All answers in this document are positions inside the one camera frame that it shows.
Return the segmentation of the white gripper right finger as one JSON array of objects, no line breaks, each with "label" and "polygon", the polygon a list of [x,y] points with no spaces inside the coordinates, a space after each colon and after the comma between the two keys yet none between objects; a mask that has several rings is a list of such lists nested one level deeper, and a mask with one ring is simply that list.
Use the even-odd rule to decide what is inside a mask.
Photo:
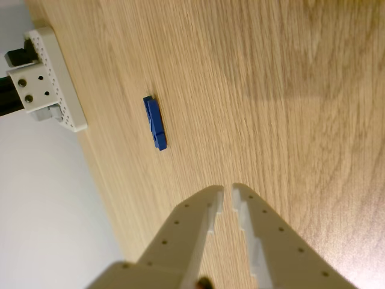
[{"label": "white gripper right finger", "polygon": [[354,288],[250,187],[233,184],[232,202],[259,288]]}]

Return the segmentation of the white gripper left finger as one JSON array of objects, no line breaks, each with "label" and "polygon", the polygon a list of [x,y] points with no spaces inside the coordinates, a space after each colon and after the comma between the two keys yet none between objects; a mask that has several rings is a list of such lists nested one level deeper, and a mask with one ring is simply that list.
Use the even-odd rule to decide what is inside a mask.
[{"label": "white gripper left finger", "polygon": [[145,288],[194,288],[223,199],[224,187],[212,185],[174,208],[137,262]]}]

